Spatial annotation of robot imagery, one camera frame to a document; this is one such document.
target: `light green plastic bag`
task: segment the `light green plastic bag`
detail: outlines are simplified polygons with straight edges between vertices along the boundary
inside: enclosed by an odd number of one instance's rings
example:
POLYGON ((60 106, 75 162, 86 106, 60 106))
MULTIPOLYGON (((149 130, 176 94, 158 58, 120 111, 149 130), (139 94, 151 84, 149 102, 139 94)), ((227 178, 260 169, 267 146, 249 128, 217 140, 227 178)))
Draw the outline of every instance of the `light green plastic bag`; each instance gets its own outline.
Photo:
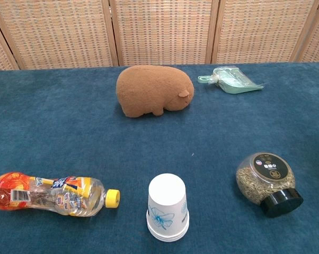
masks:
POLYGON ((199 76, 198 82, 216 84, 229 94, 245 93, 263 88, 248 79, 236 66, 215 68, 211 76, 199 76))

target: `black jar lid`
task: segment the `black jar lid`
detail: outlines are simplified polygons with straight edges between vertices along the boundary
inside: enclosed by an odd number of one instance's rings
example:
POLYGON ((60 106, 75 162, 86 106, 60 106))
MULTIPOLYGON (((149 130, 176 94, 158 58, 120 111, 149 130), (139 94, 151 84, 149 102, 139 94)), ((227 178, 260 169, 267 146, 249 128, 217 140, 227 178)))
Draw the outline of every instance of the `black jar lid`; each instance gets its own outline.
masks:
POLYGON ((295 210, 302 202, 303 198, 295 189, 282 189, 266 197, 261 208, 266 216, 277 217, 295 210))

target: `jar label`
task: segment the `jar label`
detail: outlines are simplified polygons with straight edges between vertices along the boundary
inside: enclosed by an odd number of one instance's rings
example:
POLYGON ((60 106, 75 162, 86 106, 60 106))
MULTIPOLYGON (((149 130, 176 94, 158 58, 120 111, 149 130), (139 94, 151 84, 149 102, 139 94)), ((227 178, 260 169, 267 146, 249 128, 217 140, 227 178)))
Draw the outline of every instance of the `jar label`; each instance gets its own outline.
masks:
POLYGON ((254 166, 260 175, 272 180, 281 180, 288 174, 287 165, 274 155, 258 155, 254 159, 254 166))

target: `plush wombat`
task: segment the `plush wombat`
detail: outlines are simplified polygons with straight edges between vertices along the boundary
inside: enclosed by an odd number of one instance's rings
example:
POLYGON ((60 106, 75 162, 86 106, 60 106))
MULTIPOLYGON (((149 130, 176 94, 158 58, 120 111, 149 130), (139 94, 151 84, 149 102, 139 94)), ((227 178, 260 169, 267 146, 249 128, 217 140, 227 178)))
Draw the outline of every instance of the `plush wombat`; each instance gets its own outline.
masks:
POLYGON ((132 66, 119 75, 116 94, 128 117, 165 110, 182 110, 191 102, 193 84, 185 72, 172 67, 132 66))

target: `upside-down cup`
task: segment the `upside-down cup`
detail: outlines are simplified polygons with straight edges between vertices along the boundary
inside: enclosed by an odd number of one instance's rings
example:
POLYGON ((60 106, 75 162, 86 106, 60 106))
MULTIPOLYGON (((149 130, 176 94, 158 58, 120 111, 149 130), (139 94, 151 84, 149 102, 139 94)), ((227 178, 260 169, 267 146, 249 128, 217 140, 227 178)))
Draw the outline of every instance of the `upside-down cup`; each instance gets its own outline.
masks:
POLYGON ((189 228, 185 184, 173 174, 156 176, 149 184, 148 211, 150 233, 164 242, 182 238, 189 228))

